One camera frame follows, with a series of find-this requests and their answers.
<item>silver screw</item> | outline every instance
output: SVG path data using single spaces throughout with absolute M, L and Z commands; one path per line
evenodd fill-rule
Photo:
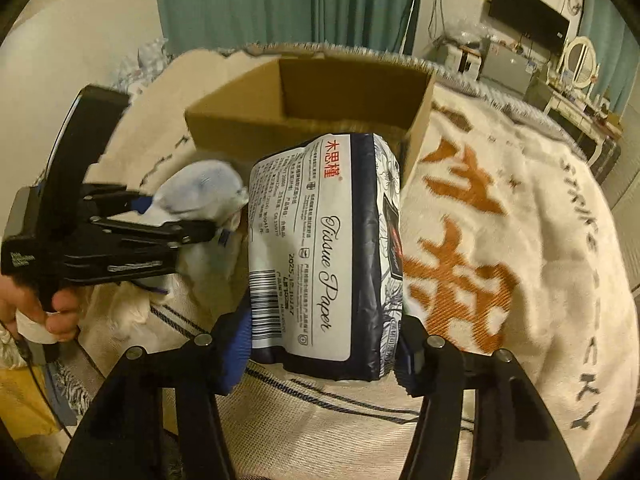
M 505 363 L 509 363 L 513 360 L 513 354 L 509 352 L 506 348 L 498 348 L 494 354 L 500 361 Z
M 132 346 L 127 350 L 126 356 L 129 361 L 135 361 L 139 357 L 142 357 L 143 350 L 140 346 Z
M 213 339 L 211 338 L 211 334 L 198 334 L 193 342 L 198 346 L 209 346 Z
M 444 339 L 441 338 L 439 335 L 430 335 L 427 338 L 427 345 L 429 345 L 432 348 L 442 348 L 444 346 Z

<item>black screen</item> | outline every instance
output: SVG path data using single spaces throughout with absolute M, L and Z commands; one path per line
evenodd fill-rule
M 569 20 L 541 0 L 491 0 L 489 16 L 560 54 Z

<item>yellow fabric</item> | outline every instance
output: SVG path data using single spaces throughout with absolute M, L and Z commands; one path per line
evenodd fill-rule
M 44 391 L 42 371 L 37 367 L 33 371 Z M 0 370 L 0 418 L 14 440 L 58 431 L 27 368 Z

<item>open box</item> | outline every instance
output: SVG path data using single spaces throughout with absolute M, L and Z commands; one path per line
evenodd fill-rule
M 199 148 L 250 164 L 325 133 L 376 133 L 398 158 L 402 185 L 432 93 L 429 74 L 396 64 L 282 57 L 202 98 L 184 117 Z

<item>curtain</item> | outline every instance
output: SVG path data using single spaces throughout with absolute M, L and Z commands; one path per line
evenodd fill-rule
M 611 0 L 584 0 L 580 35 L 587 36 L 600 63 L 592 96 L 609 89 L 611 110 L 621 114 L 631 94 L 640 48 Z
M 158 0 L 158 11 L 172 54 L 279 41 L 328 41 L 398 52 L 413 2 Z

